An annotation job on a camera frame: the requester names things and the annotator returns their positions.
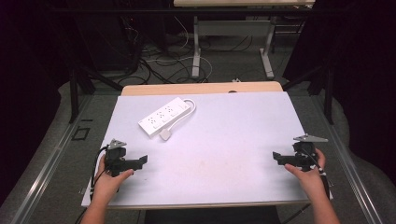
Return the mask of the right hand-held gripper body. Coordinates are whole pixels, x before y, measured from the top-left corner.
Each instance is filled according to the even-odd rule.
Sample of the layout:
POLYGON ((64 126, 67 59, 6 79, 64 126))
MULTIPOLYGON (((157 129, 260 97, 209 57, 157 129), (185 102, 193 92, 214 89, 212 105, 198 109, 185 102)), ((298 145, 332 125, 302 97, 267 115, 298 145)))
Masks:
POLYGON ((318 165, 318 153, 316 152, 315 143, 326 143, 327 139, 310 135, 308 133, 294 137, 295 156, 298 158, 297 167, 301 167, 304 172, 310 171, 313 166, 318 165))

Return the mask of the white power strip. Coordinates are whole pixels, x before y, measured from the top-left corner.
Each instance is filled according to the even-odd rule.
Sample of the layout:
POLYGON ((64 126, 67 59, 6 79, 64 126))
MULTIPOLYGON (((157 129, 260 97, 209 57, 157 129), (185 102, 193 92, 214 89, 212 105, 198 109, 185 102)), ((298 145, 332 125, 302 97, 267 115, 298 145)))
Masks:
POLYGON ((160 133, 163 128, 169 127, 175 121, 187 115, 190 111, 191 105, 177 97, 141 119, 138 125, 151 138, 160 133))

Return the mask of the white-legged background desk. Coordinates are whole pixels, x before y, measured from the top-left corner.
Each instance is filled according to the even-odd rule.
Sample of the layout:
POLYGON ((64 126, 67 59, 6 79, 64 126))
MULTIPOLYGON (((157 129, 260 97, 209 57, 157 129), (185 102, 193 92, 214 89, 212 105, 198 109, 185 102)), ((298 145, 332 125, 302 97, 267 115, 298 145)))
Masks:
MULTIPOLYGON (((174 0, 174 6, 181 9, 214 9, 220 12, 222 9, 295 9, 300 6, 313 6, 316 0, 174 0)), ((264 74, 273 79, 274 72, 268 53, 272 39, 275 35, 276 16, 267 16, 266 20, 230 20, 210 19, 204 21, 198 16, 193 17, 193 41, 194 55, 192 61, 191 76, 200 75, 201 48, 199 45, 201 36, 263 36, 265 45, 260 49, 264 74)))

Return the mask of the dark curtain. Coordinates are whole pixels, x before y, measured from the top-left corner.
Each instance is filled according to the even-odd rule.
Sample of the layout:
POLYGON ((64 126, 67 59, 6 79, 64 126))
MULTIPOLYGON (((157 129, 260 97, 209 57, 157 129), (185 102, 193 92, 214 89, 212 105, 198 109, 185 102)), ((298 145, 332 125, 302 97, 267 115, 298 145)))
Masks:
POLYGON ((0 0, 0 206, 35 155, 68 81, 37 0, 0 0))
POLYGON ((333 97, 349 123, 349 148, 396 185, 396 0, 316 0, 283 78, 294 81, 334 56, 333 97))

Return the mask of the grey metal floor rail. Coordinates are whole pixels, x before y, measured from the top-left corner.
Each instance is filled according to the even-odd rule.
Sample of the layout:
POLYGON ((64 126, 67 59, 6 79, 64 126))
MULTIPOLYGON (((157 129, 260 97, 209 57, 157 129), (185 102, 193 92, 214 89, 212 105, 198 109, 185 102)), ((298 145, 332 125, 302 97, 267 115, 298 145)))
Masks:
POLYGON ((10 224, 76 224, 99 144, 94 135, 94 97, 83 98, 80 114, 68 125, 10 224))
POLYGON ((375 209, 372 199, 357 172, 357 167, 350 157, 345 144, 342 142, 335 127, 329 123, 328 119, 324 115, 324 105, 321 102, 321 98, 319 96, 312 96, 311 101, 313 102, 316 111, 319 113, 319 117, 324 123, 325 128, 330 134, 329 142, 334 145, 335 154, 343 167, 349 185, 354 192, 355 198, 357 199, 368 224, 383 224, 383 221, 375 209))

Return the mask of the person's left hand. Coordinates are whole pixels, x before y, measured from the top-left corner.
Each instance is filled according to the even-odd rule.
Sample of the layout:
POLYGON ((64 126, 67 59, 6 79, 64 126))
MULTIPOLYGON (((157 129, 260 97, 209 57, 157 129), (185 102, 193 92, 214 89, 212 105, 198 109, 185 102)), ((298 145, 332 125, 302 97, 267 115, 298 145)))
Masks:
POLYGON ((106 172, 105 157, 102 157, 95 176, 92 204, 107 206, 118 191, 120 185, 133 174, 134 170, 129 169, 115 177, 109 175, 106 172))

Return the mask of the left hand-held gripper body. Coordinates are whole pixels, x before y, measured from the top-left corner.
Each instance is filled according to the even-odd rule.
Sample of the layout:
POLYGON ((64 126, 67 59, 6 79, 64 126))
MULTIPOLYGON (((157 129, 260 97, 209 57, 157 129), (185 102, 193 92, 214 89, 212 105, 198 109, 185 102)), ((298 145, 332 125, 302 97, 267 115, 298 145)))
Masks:
POLYGON ((121 172, 130 170, 127 160, 124 159, 126 155, 126 143, 116 139, 112 139, 106 148, 105 155, 105 170, 111 174, 112 177, 118 176, 121 172))

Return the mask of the black metal stand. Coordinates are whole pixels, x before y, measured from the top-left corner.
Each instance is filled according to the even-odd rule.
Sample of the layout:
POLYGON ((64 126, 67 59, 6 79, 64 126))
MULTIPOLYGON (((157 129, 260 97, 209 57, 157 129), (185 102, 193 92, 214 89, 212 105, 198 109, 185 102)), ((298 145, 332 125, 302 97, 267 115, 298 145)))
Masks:
POLYGON ((86 94, 94 94, 96 88, 92 84, 92 78, 113 88, 116 91, 122 91, 120 84, 104 77, 100 73, 92 70, 85 65, 72 66, 69 69, 70 100, 71 100, 71 117, 69 122, 73 123, 79 115, 78 89, 82 89, 86 94))
POLYGON ((333 82, 334 72, 333 67, 330 65, 316 66, 308 72, 298 76, 296 79, 289 81, 282 86, 284 91, 289 90, 297 84, 300 84, 308 78, 313 78, 313 81, 308 87, 310 95, 318 95, 321 89, 325 90, 324 102, 323 102, 323 114, 326 120, 333 125, 332 119, 332 94, 333 94, 333 82))

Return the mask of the person's right hand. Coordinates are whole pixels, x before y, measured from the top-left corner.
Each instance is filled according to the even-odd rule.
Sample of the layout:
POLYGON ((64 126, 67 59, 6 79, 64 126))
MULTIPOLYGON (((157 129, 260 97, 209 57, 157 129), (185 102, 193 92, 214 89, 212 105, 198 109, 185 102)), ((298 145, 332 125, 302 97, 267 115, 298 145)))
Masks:
POLYGON ((316 149, 316 152, 318 153, 318 164, 311 171, 303 172, 290 164, 286 164, 285 169, 298 178, 310 202, 313 205, 322 206, 329 201, 319 173, 319 170, 325 165, 325 157, 319 149, 316 149))

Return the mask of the black horizontal bar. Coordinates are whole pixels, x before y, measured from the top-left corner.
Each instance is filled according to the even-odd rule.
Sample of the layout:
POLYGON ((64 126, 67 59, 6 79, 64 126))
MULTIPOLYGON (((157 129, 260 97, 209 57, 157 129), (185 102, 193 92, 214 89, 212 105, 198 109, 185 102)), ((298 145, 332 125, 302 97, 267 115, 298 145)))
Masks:
POLYGON ((271 9, 271 8, 170 8, 170 9, 77 9, 77 8, 50 8, 50 12, 59 14, 100 14, 100 15, 342 15, 345 8, 331 9, 271 9))

